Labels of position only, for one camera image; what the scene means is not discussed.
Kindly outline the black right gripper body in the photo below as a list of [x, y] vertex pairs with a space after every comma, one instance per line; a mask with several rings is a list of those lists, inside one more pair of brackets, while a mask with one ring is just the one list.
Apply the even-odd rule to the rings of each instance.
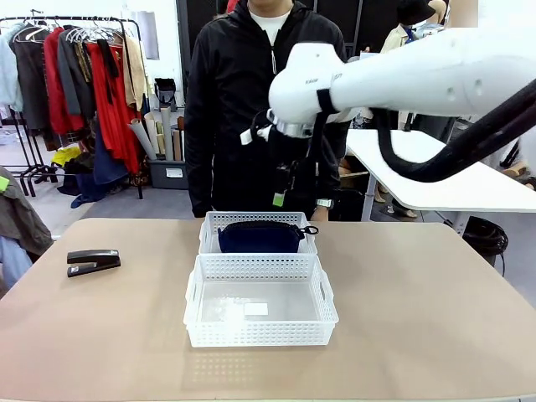
[[311, 138], [289, 137], [272, 126], [268, 136], [268, 150], [271, 164], [276, 167], [290, 167], [308, 154]]

